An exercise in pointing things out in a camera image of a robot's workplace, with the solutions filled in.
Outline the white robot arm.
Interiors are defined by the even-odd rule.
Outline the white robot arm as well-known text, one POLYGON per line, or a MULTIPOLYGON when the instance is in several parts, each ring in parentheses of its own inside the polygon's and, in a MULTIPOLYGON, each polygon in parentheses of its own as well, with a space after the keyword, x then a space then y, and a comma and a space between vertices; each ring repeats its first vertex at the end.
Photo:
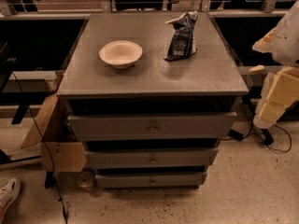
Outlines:
POLYGON ((272 59, 282 65, 277 73, 267 74, 255 109, 254 125, 268 129, 299 101, 299 1, 252 49, 271 53, 272 59))

